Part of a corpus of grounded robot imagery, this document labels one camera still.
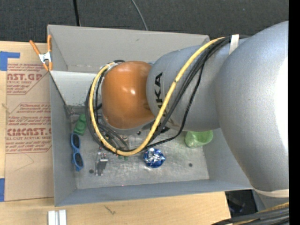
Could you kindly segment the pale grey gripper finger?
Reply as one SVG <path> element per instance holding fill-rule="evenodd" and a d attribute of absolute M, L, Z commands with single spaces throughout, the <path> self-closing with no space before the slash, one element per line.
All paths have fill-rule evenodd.
<path fill-rule="evenodd" d="M 95 161 L 95 172 L 94 172 L 95 176 L 101 176 L 100 159 L 101 159 L 101 152 L 98 152 Z"/>
<path fill-rule="evenodd" d="M 101 152 L 101 154 L 100 154 L 100 175 L 103 175 L 107 162 L 108 162 L 107 154 L 105 152 Z"/>

